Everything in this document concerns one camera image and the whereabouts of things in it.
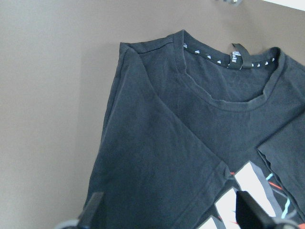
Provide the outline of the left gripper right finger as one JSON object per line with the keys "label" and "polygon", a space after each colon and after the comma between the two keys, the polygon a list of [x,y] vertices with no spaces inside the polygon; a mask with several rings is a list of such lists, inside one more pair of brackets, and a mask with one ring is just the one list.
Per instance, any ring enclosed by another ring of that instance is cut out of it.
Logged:
{"label": "left gripper right finger", "polygon": [[236,192],[235,218],[241,229],[275,229],[276,223],[247,191]]}

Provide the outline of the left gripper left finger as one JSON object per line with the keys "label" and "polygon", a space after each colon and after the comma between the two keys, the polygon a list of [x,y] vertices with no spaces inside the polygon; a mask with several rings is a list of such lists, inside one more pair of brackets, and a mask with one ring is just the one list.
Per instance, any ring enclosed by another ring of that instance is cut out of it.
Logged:
{"label": "left gripper left finger", "polygon": [[97,218],[104,198],[103,192],[95,192],[92,194],[87,205],[78,216],[78,229],[97,229]]}

